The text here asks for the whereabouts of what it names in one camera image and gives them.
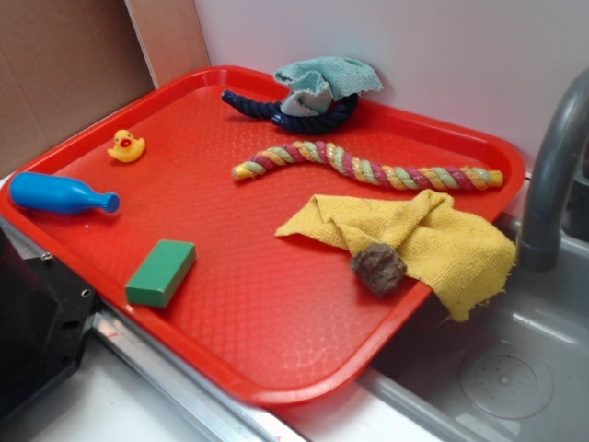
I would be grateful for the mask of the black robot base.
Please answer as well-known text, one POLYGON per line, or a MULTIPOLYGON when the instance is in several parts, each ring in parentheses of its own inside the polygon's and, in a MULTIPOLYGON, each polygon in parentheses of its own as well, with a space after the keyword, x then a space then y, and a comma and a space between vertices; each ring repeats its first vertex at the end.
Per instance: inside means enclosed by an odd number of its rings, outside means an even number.
POLYGON ((23 258, 1 234, 1 423, 81 365, 96 290, 60 260, 23 258))

